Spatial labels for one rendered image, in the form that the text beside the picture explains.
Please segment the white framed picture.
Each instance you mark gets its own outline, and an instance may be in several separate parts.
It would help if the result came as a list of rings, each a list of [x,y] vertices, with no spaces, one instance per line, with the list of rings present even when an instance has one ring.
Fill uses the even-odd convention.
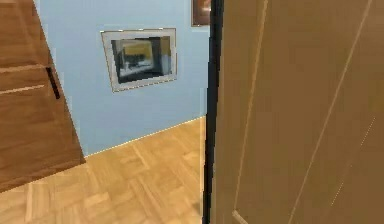
[[[175,28],[101,31],[101,39],[113,92],[177,79]]]

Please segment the brown framed picture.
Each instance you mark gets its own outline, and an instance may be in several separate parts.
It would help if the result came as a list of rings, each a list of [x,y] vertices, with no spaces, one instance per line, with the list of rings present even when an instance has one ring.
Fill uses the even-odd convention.
[[[210,24],[211,0],[191,0],[191,11],[193,26]]]

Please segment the tan room door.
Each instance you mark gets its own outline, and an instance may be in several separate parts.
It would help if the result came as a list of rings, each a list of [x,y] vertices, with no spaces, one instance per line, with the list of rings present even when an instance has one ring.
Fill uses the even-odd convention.
[[[217,0],[210,224],[384,224],[384,0]]]

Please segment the brown wooden cabinet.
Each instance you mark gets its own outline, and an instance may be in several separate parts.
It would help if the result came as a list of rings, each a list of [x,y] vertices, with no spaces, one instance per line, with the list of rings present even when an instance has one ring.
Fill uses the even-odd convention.
[[[34,0],[0,0],[0,193],[84,162]]]

